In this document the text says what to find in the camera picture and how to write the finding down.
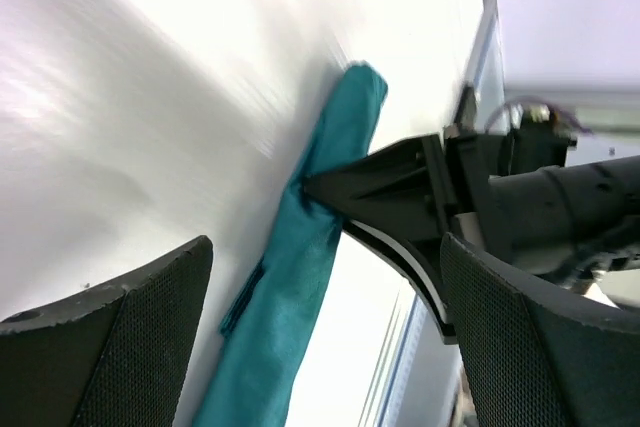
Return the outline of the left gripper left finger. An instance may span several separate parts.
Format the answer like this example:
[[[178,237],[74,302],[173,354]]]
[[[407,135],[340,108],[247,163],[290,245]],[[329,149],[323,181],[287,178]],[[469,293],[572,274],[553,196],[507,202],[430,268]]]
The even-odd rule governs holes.
[[[199,236],[1,323],[1,423],[170,426],[213,262]]]

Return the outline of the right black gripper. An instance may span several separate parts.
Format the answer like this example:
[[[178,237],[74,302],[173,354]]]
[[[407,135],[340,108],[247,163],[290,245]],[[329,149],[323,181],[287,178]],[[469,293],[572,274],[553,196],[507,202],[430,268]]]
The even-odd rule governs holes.
[[[343,167],[309,177],[305,192],[345,216],[343,231],[406,279],[445,345],[456,333],[441,277],[405,242],[444,246],[575,247],[576,208],[563,176],[576,140],[546,128],[507,135],[462,131],[410,137]]]

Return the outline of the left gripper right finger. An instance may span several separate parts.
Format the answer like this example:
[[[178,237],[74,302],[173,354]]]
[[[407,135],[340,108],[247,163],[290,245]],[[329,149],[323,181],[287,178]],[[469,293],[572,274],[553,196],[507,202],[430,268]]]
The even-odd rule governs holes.
[[[448,234],[441,271],[482,426],[639,424],[639,317]]]

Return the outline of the teal cloth napkin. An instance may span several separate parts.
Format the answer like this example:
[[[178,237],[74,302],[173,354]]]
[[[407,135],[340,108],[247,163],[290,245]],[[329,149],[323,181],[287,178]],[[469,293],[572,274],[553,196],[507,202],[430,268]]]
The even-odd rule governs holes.
[[[224,339],[196,426],[282,426],[327,290],[343,219],[306,178],[366,156],[388,92],[369,64],[333,87],[280,200],[264,253],[219,325]]]

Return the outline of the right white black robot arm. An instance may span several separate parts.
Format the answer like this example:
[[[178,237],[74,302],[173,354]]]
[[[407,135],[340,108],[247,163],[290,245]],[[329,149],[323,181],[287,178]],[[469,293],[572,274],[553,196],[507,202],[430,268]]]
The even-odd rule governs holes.
[[[616,235],[639,215],[639,160],[567,166],[574,140],[551,133],[456,129],[402,139],[310,176],[305,192],[339,213],[345,231],[392,265],[456,340],[440,244],[458,235],[530,274],[568,287],[596,255],[622,265]]]

